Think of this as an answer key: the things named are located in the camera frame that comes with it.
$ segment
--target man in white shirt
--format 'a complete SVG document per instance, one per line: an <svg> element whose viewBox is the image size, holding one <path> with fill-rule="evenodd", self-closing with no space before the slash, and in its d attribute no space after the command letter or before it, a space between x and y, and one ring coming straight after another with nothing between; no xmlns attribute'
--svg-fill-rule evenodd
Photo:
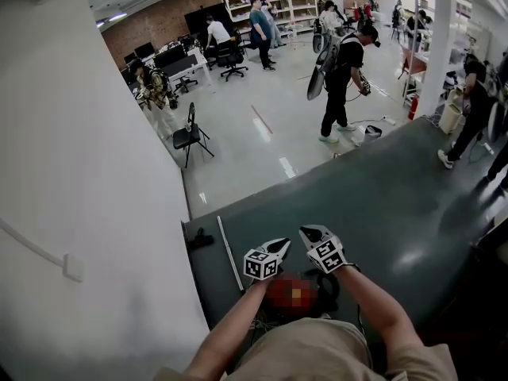
<svg viewBox="0 0 508 381"><path fill-rule="evenodd" d="M212 37L215 38L218 45L231 40L224 25L219 21L215 21L211 14L206 15L206 22L208 23L208 44L206 45L206 49L210 47Z"/></svg>

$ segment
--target gray floor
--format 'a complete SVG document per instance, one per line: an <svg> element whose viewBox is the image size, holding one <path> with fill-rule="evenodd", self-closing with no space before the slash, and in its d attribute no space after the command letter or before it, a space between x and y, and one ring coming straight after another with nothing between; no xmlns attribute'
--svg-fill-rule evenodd
<svg viewBox="0 0 508 381"><path fill-rule="evenodd" d="M390 29L380 32L383 45L379 49L366 47L364 57L364 74L376 87L369 97L348 103L347 111L350 122L388 115L396 126L385 121L368 122L388 134L407 122L407 110L400 103L404 78L397 80L402 62L400 47L390 40ZM212 138L208 144L215 154L211 158L197 145L191 150L184 179L193 217L283 183L331 160L334 154L355 148L351 138L359 136L358 132L342 134L339 144L318 140L326 92L312 102L306 100L316 60L308 42L311 37L306 34L294 46L272 50L277 62L273 73L263 72L257 51L248 50L249 59L242 64L249 67L244 78L232 75L226 82L220 76L223 69L214 68L211 76L215 87L209 88L202 72L192 76L199 84L181 95L177 114L186 117L189 104L194 102L196 122ZM355 98L357 93L350 87L348 98ZM183 167L183 151L171 152Z"/></svg>
<svg viewBox="0 0 508 381"><path fill-rule="evenodd" d="M493 158L476 146L452 171L436 157L449 137L419 119L357 151L322 164L187 224L215 244L190 253L210 326L241 296L216 216L220 215L241 270L243 255L278 237L292 239L290 272L312 268L298 236L304 224L328 226L346 256L394 295L418 326L450 297L469 256L469 244L488 227L505 199L498 182L482 177ZM242 277L244 285L248 280ZM334 314L356 323L355 304L342 292Z"/></svg>

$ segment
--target black pants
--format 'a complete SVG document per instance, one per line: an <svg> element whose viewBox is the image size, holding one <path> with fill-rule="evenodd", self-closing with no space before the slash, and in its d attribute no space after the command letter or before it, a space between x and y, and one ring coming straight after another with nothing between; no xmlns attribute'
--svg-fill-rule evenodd
<svg viewBox="0 0 508 381"><path fill-rule="evenodd" d="M486 100L482 104L478 102L471 104L471 112L466 120L466 124L459 138L457 138L455 146L448 153L449 161L457 161L466 150L471 140L476 137L476 134L487 126L491 114L490 109L492 108L492 106L489 106L489 103L490 101Z"/></svg>
<svg viewBox="0 0 508 381"><path fill-rule="evenodd" d="M321 135L327 137L332 132L332 124L336 121L342 127L348 125L348 117L346 116L346 89L348 84L344 87L337 87L334 83L328 84L330 91L328 92L328 102L326 103L326 113L321 123Z"/></svg>
<svg viewBox="0 0 508 381"><path fill-rule="evenodd" d="M489 178L495 178L506 165L508 165L508 144L503 147L492 164L491 169L489 169ZM502 180L501 185L502 187L508 188L508 173L506 173L505 179Z"/></svg>
<svg viewBox="0 0 508 381"><path fill-rule="evenodd" d="M270 43L271 40L266 40L259 42L257 45L260 48L260 58L263 67L270 66L270 58L268 58L268 51L270 51Z"/></svg>

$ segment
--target black folding chair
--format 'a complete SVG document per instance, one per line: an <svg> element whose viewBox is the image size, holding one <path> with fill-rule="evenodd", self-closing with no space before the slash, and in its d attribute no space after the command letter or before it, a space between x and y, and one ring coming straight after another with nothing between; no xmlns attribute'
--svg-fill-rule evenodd
<svg viewBox="0 0 508 381"><path fill-rule="evenodd" d="M208 152L211 156L215 156L210 152L210 150L206 147L206 138L210 139L203 130L199 128L197 124L194 123L196 118L194 103L192 102L189 107L189 117L187 122L190 125L190 131L187 131L186 128L180 129L173 133L173 147L175 149L185 148L185 168L187 168L187 164L189 163L189 154L191 153L191 145L194 143L198 143L201 145L206 152ZM203 134L203 141L205 145L201 144L201 134Z"/></svg>

